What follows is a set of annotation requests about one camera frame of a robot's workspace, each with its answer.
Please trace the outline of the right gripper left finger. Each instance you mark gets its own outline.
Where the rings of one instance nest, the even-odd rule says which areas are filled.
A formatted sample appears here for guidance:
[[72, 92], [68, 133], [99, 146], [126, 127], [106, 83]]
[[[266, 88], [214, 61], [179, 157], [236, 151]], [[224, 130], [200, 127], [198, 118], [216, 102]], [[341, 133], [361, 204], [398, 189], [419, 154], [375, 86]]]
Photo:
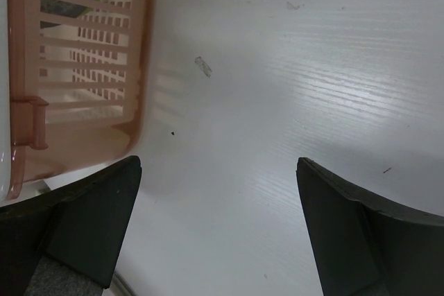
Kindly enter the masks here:
[[133, 155], [1, 208], [2, 295], [102, 295], [110, 287], [142, 167]]

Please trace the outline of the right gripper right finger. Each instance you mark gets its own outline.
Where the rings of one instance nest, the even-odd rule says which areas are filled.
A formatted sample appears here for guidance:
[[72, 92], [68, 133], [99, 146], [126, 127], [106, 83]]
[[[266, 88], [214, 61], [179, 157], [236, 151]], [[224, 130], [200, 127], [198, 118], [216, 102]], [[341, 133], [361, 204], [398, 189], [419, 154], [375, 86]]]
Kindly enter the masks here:
[[324, 295], [442, 295], [443, 217], [298, 159], [302, 210]]

